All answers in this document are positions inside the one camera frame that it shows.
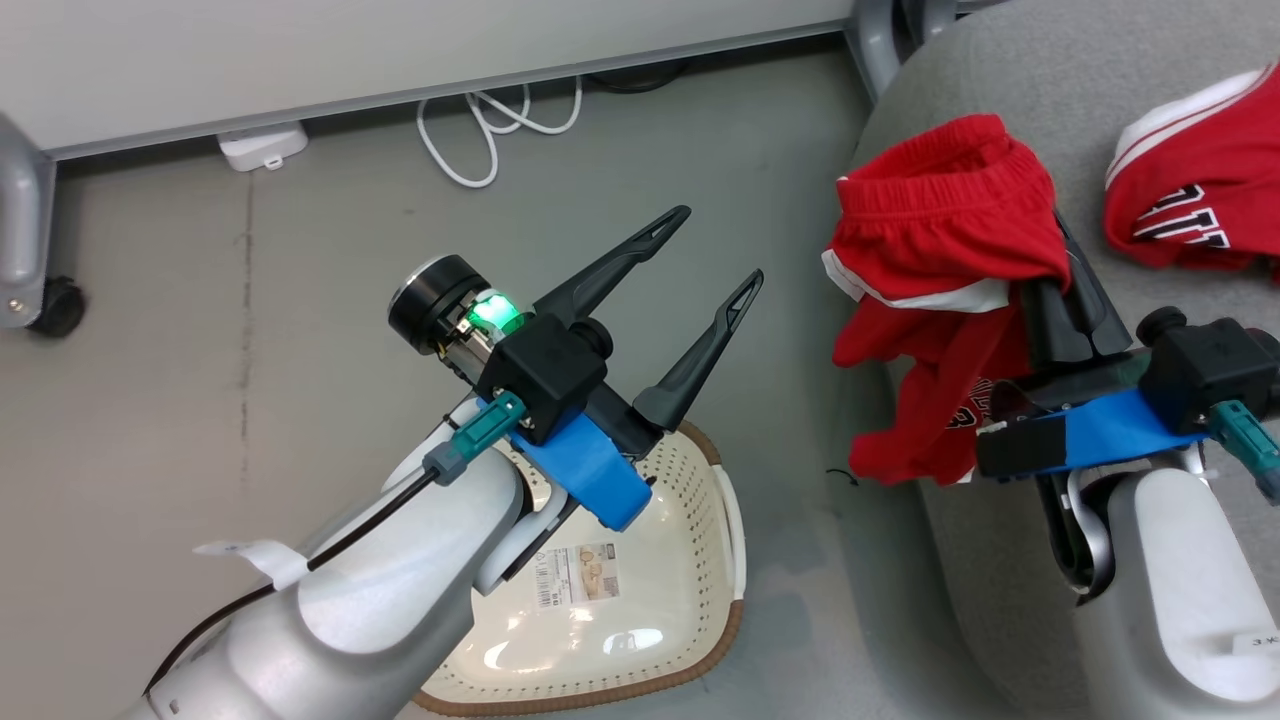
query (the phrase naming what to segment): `gray cushion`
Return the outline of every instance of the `gray cushion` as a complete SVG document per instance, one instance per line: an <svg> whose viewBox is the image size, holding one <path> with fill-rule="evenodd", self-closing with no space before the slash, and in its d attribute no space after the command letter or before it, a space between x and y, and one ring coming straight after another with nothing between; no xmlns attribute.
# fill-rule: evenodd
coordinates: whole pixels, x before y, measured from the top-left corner
<svg viewBox="0 0 1280 720"><path fill-rule="evenodd" d="M1151 270L1111 251L1101 232L1103 173L1124 126L1277 53L1275 0L1009 3L959 22L906 63L855 164L948 119L998 113L1053 176L1059 208L1130 328L1176 304L1193 323L1233 315L1280 333L1280 290L1265 277ZM1280 611L1280 510L1216 446L1210 462L1224 473L1215 489ZM924 497L956 615L983 670L1036 717L1087 716L1074 597L1050 556L1034 488L925 488Z"/></svg>

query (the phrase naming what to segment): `laundry basket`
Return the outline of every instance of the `laundry basket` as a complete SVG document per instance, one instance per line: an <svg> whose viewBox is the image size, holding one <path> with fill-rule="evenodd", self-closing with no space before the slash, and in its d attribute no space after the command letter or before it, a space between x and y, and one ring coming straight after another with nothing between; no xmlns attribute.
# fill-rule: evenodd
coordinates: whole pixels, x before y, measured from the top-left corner
<svg viewBox="0 0 1280 720"><path fill-rule="evenodd" d="M550 488L508 451L538 507ZM573 512L492 596L415 701L454 716L589 707L687 683L742 621L742 520L714 446L684 423L636 469L653 500L625 533Z"/></svg>

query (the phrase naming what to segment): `green led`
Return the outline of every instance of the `green led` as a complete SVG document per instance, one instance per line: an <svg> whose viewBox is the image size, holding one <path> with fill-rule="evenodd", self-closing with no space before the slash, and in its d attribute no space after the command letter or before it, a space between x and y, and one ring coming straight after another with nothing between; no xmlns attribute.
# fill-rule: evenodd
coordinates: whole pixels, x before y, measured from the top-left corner
<svg viewBox="0 0 1280 720"><path fill-rule="evenodd" d="M471 324L485 324L493 328L504 328L508 323L520 316L520 310L507 300L506 296L494 293L471 306L467 318Z"/></svg>

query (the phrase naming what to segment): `product label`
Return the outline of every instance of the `product label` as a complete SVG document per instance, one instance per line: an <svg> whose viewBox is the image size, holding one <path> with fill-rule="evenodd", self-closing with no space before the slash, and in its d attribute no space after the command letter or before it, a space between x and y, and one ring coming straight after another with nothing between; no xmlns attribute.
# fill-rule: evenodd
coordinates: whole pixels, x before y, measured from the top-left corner
<svg viewBox="0 0 1280 720"><path fill-rule="evenodd" d="M1235 655L1280 655L1280 630L1235 635L1231 652Z"/></svg>
<svg viewBox="0 0 1280 720"><path fill-rule="evenodd" d="M541 550L534 556L538 609L618 597L618 556L612 542Z"/></svg>

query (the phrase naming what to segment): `metal frame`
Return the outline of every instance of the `metal frame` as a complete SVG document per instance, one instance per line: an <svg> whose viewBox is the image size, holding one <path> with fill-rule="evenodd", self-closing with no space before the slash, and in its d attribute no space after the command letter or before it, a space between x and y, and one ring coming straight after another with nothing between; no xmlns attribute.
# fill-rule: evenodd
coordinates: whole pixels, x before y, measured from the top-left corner
<svg viewBox="0 0 1280 720"><path fill-rule="evenodd" d="M58 164L0 113L0 328L23 328L45 300Z"/></svg>
<svg viewBox="0 0 1280 720"><path fill-rule="evenodd" d="M872 97L879 101L902 63L899 60L893 40L893 3L896 0L858 0L854 13L845 24L845 42L854 56L854 64L863 76L863 83ZM906 12L915 47L923 46L956 19L956 0L900 0Z"/></svg>

